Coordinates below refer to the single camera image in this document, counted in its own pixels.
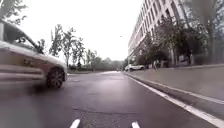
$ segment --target white dashed line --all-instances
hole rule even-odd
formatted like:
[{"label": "white dashed line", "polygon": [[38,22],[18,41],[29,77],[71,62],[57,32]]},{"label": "white dashed line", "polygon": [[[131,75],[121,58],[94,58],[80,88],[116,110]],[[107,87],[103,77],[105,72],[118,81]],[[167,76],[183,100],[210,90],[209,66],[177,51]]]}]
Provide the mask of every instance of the white dashed line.
[{"label": "white dashed line", "polygon": [[70,128],[78,128],[79,127],[79,124],[80,124],[80,119],[76,119]]},{"label": "white dashed line", "polygon": [[136,122],[133,122],[133,123],[131,124],[131,126],[132,126],[132,128],[140,128],[140,126],[139,126],[139,124],[138,124],[137,121],[136,121]]},{"label": "white dashed line", "polygon": [[202,110],[199,110],[199,109],[197,109],[197,108],[195,108],[195,107],[193,107],[191,105],[187,105],[184,102],[182,102],[180,100],[177,100],[177,99],[175,99],[175,98],[173,98],[173,97],[171,97],[171,96],[169,96],[169,95],[167,95],[167,94],[165,94],[165,93],[163,93],[161,91],[158,91],[158,90],[156,90],[156,89],[154,89],[152,87],[149,87],[148,85],[146,85],[146,84],[144,84],[142,82],[139,82],[139,81],[137,81],[137,80],[135,80],[135,79],[133,79],[131,77],[129,77],[129,78],[131,80],[135,81],[136,83],[142,85],[143,87],[149,89],[150,91],[156,93],[157,95],[163,97],[164,99],[166,99],[166,100],[174,103],[175,105],[183,108],[184,110],[186,110],[186,111],[188,111],[188,112],[198,116],[199,118],[201,118],[201,119],[203,119],[203,120],[213,124],[214,126],[216,126],[218,128],[224,128],[224,121],[222,119],[219,119],[219,118],[217,118],[217,117],[215,117],[215,116],[213,116],[213,115],[211,115],[209,113],[206,113],[206,112],[204,112]]}]

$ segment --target car door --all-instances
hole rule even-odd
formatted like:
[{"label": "car door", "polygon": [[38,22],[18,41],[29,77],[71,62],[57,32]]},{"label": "car door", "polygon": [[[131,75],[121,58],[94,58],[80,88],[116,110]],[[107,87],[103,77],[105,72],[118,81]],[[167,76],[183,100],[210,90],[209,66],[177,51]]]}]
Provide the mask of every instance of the car door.
[{"label": "car door", "polygon": [[1,22],[1,49],[0,49],[0,80],[42,80],[43,71],[32,67],[34,52],[29,46],[22,44],[22,34],[14,26]]}]

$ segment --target road edge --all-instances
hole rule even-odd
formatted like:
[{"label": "road edge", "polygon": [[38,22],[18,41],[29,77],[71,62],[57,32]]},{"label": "road edge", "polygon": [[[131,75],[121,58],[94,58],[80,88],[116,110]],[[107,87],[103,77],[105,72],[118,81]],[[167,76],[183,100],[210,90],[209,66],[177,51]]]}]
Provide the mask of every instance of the road edge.
[{"label": "road edge", "polygon": [[186,104],[186,103],[184,103],[184,102],[182,102],[182,101],[180,101],[180,100],[178,100],[178,99],[176,99],[176,98],[174,98],[174,97],[172,97],[172,96],[170,96],[170,95],[168,95],[164,92],[161,92],[161,91],[159,91],[155,88],[152,88],[152,87],[150,87],[150,86],[148,86],[148,85],[146,85],[146,84],[144,84],[144,83],[142,83],[142,82],[140,82],[140,81],[138,81],[138,80],[136,80],[132,77],[129,77],[129,78],[131,80],[133,80],[134,82],[136,82],[136,83],[142,85],[143,87],[147,88],[148,90],[154,92],[155,94],[159,95],[160,97],[166,99],[167,101],[169,101],[169,102],[181,107],[182,109],[188,111],[189,113],[207,121],[208,123],[210,123],[210,124],[212,124],[212,125],[214,125],[218,128],[223,128],[224,120],[219,119],[219,118],[217,118],[217,117],[215,117],[215,116],[213,116],[213,115],[211,115],[207,112],[204,112],[200,109],[197,109],[197,108],[195,108],[191,105],[188,105],[188,104]]},{"label": "road edge", "polygon": [[213,99],[210,97],[203,97],[201,95],[194,94],[194,93],[187,92],[187,91],[184,92],[183,90],[180,90],[177,88],[172,88],[172,87],[169,87],[169,86],[157,83],[157,82],[143,80],[139,77],[130,75],[125,72],[123,72],[123,74],[134,79],[134,80],[144,83],[147,86],[152,87],[158,91],[166,93],[166,94],[168,94],[168,95],[170,95],[188,105],[191,105],[195,108],[203,110],[207,113],[212,113],[217,118],[224,119],[224,104],[223,104],[222,100]]}]

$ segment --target car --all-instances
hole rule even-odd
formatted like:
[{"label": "car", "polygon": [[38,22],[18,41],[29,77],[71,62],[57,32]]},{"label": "car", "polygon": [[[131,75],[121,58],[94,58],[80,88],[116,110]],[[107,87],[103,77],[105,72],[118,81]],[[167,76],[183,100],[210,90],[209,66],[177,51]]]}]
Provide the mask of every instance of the car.
[{"label": "car", "polygon": [[60,88],[66,79],[63,62],[45,55],[22,30],[0,19],[0,82],[39,80]]},{"label": "car", "polygon": [[145,69],[144,65],[131,65],[131,64],[129,64],[128,66],[125,67],[125,71],[144,70],[144,69]]}]

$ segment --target bush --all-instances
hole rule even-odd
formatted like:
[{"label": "bush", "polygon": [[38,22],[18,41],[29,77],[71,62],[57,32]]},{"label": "bush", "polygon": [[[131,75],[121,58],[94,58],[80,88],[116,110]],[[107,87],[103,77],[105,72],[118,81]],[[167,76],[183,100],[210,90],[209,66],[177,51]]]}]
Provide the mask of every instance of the bush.
[{"label": "bush", "polygon": [[207,62],[207,57],[203,54],[194,55],[194,62],[196,65],[203,65]]}]

